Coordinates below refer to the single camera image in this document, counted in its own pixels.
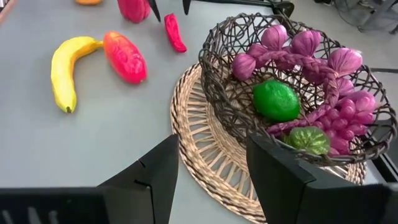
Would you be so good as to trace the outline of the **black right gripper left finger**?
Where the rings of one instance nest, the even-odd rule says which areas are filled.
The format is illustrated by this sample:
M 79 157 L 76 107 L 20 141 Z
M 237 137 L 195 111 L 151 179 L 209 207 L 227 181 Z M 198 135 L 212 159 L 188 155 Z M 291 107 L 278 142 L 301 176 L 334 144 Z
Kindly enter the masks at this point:
M 178 135 L 96 187 L 0 188 L 0 224 L 169 224 Z

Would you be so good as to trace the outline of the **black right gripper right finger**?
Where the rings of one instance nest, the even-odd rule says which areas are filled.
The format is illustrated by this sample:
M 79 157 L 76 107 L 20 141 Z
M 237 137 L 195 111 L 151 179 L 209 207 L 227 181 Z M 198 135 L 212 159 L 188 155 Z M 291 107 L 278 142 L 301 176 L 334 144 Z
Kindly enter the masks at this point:
M 398 183 L 356 185 L 255 135 L 246 160 L 268 224 L 398 224 Z

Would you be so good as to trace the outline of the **red and yellow mango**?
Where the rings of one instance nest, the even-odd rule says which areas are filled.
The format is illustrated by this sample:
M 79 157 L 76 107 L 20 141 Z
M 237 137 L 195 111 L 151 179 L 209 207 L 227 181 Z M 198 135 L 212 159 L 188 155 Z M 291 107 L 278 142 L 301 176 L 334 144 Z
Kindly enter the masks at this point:
M 122 80 L 135 85 L 146 80 L 146 61 L 126 36 L 115 31 L 105 33 L 103 48 L 108 62 Z

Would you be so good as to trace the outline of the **small striped watermelon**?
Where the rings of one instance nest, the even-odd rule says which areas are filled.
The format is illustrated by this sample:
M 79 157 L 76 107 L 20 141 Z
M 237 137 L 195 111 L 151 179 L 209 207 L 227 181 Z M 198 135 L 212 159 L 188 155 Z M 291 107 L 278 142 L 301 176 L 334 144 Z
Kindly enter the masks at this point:
M 314 126 L 294 128 L 283 137 L 283 141 L 298 150 L 305 150 L 314 155 L 327 154 L 330 148 L 329 137 Z

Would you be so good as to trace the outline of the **purple grape bunch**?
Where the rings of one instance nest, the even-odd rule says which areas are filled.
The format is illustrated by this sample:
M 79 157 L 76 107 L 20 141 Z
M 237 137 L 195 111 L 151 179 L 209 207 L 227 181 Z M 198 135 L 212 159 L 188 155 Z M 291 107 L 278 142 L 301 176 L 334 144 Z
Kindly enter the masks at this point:
M 372 96 L 343 98 L 335 108 L 318 118 L 313 126 L 320 128 L 330 139 L 329 156 L 350 154 L 349 144 L 367 133 L 367 125 L 375 120 L 376 101 Z

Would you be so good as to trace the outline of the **green lime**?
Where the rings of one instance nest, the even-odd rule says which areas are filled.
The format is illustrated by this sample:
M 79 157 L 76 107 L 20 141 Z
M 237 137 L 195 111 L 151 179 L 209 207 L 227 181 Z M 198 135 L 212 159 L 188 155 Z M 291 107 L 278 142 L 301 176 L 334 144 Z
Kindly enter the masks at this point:
M 300 101 L 289 86 L 276 80 L 268 80 L 253 88 L 253 105 L 258 113 L 273 122 L 297 119 Z

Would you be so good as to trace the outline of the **purple garlic braid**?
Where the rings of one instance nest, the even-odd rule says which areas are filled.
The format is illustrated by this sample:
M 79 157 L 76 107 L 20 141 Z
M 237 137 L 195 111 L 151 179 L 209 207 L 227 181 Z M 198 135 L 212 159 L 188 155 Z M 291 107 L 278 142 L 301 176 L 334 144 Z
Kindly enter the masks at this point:
M 250 79 L 255 69 L 262 68 L 273 60 L 277 68 L 282 71 L 300 65 L 307 76 L 307 81 L 323 84 L 324 103 L 304 119 L 297 119 L 296 116 L 276 119 L 269 113 L 264 115 L 279 122 L 267 130 L 269 134 L 276 136 L 292 128 L 307 126 L 333 109 L 338 103 L 338 97 L 346 95 L 338 88 L 337 81 L 356 72 L 363 64 L 361 53 L 344 47 L 334 50 L 328 60 L 314 58 L 313 55 L 321 42 L 321 34 L 318 31 L 301 31 L 294 36 L 290 45 L 285 47 L 287 38 L 284 26 L 270 26 L 263 32 L 259 43 L 251 44 L 247 52 L 237 54 L 232 62 L 233 75 L 240 81 Z

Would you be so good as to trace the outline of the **yellow banana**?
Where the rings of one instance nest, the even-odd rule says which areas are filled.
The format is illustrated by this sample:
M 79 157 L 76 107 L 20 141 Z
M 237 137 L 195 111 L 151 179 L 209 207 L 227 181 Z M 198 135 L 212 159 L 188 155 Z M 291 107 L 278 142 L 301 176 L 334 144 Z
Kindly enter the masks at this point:
M 65 113 L 74 112 L 77 103 L 73 79 L 75 62 L 102 46 L 102 40 L 79 36 L 64 41 L 54 52 L 50 72 L 52 90 L 56 105 Z

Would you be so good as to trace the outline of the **dark brown wicker basket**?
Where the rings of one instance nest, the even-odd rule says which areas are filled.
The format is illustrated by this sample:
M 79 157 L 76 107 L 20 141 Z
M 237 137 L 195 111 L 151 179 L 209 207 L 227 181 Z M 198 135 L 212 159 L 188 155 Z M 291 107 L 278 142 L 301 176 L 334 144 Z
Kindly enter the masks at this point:
M 255 69 L 247 81 L 240 82 L 233 77 L 231 66 L 236 54 L 244 53 L 251 44 L 259 42 L 265 29 L 276 23 L 285 26 L 289 39 L 307 29 L 304 23 L 292 21 L 285 16 L 242 13 L 227 18 L 211 29 L 199 53 L 201 84 L 206 99 L 214 108 L 224 129 L 242 146 L 246 145 L 247 134 L 264 137 L 268 135 L 267 130 L 270 127 L 278 127 L 277 123 L 255 111 L 252 104 L 252 89 L 255 85 L 275 79 L 291 87 L 300 99 L 302 118 L 314 113 L 326 99 L 321 85 L 311 84 L 304 79 L 301 74 L 301 60 L 295 68 L 286 72 L 277 69 L 275 62 L 270 61 L 265 67 Z M 362 65 L 356 72 L 348 75 L 348 80 L 353 82 L 356 90 L 370 92 L 377 103 L 375 122 L 368 125 L 363 136 L 355 137 L 349 142 L 349 154 L 336 157 L 318 156 L 303 149 L 295 149 L 294 154 L 316 165 L 339 166 L 375 159 L 390 149 L 391 142 L 398 140 L 397 115 L 390 106 L 385 88 L 373 73 L 373 69 Z

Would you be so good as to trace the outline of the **red bell pepper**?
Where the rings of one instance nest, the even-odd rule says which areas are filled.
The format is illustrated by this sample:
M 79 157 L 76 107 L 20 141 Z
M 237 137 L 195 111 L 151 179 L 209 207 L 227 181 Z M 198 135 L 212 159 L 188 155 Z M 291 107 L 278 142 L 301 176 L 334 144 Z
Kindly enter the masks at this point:
M 118 6 L 121 15 L 135 24 L 145 20 L 151 11 L 147 0 L 118 0 Z

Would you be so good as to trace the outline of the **red chili pepper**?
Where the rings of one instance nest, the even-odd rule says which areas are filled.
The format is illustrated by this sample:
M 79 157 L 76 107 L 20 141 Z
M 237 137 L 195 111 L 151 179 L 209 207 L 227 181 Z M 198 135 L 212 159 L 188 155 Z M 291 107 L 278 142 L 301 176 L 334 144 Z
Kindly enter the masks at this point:
M 185 53 L 187 51 L 187 47 L 183 43 L 182 36 L 180 34 L 177 16 L 175 14 L 168 14 L 164 17 L 164 22 L 167 37 L 173 49 L 178 53 Z

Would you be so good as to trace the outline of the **tan woven round placemat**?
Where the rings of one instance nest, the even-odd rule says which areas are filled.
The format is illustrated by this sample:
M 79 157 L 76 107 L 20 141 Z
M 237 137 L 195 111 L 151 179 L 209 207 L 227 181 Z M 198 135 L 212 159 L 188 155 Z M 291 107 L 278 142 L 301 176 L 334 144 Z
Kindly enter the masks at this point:
M 246 150 L 218 121 L 201 87 L 201 66 L 186 69 L 170 104 L 172 131 L 190 175 L 207 194 L 255 224 L 267 224 L 251 182 Z

